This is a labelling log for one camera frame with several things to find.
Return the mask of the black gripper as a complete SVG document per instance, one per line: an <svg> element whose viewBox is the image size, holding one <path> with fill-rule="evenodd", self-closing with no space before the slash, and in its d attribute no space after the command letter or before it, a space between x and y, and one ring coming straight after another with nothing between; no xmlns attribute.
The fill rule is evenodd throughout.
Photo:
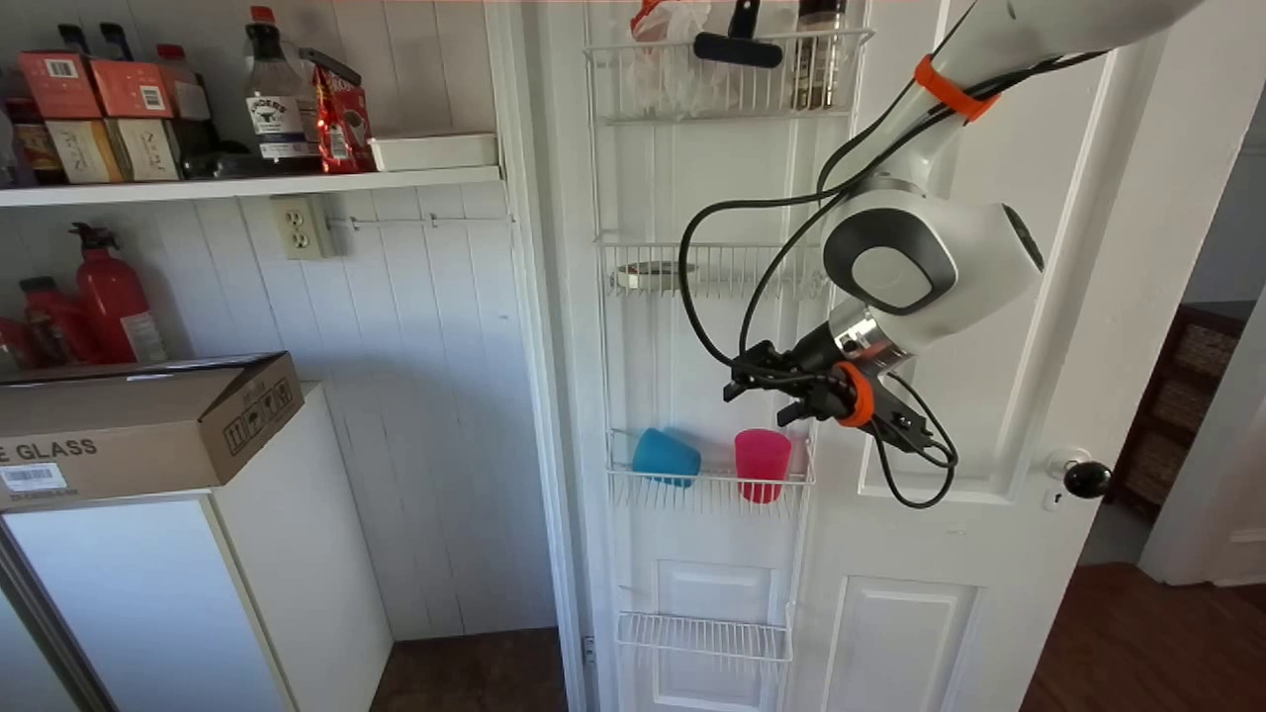
<svg viewBox="0 0 1266 712"><path fill-rule="evenodd" d="M725 397L782 391L781 428L794 420L835 420L839 428L872 433L899 450L928 450L928 420L882 387L882 378L907 353L864 316L845 329L820 326L794 347L781 353L771 342L753 346L731 362Z"/></svg>

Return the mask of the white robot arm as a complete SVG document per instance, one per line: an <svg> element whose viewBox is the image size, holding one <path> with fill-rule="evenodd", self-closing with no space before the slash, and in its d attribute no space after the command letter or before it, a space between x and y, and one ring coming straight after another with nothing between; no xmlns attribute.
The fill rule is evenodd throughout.
<svg viewBox="0 0 1266 712"><path fill-rule="evenodd" d="M1044 255L1009 201L953 185L960 130L1009 89L1147 40L1200 6L972 0L839 160L843 215L824 241L824 275L845 304L787 353L745 347L725 397L787 391L781 424L839 420L901 450L953 461L949 438L886 391L889 367L985 322L1044 275Z"/></svg>

